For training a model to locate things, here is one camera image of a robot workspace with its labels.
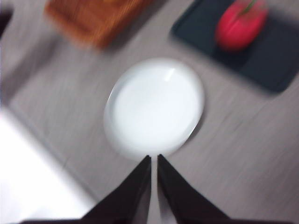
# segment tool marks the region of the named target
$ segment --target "red tomato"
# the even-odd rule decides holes
[[[222,15],[216,28],[216,41],[226,51],[239,51],[250,45],[262,31],[268,15],[262,0],[237,0]]]

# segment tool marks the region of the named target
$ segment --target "dark green tray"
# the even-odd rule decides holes
[[[299,69],[299,30],[270,12],[258,38],[246,50],[226,53],[215,42],[215,27],[232,0],[196,0],[172,28],[183,42],[269,91],[285,90]]]

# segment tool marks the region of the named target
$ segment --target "wooden basket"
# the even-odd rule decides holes
[[[45,14],[71,40],[106,47],[153,0],[50,0]]]

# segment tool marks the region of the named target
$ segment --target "white surface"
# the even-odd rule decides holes
[[[169,154],[189,138],[204,106],[197,74],[172,59],[150,59],[115,84],[105,108],[105,130],[122,154]]]
[[[1,223],[80,218],[95,201],[7,111],[0,111]]]

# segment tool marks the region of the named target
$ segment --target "tomato stem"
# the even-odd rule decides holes
[[[250,9],[254,6],[255,2],[256,2],[256,0],[252,0],[252,1],[248,4],[248,6],[247,6],[246,8],[244,8],[243,11],[240,12],[240,15],[243,15],[243,14],[246,14],[247,12],[249,12]]]

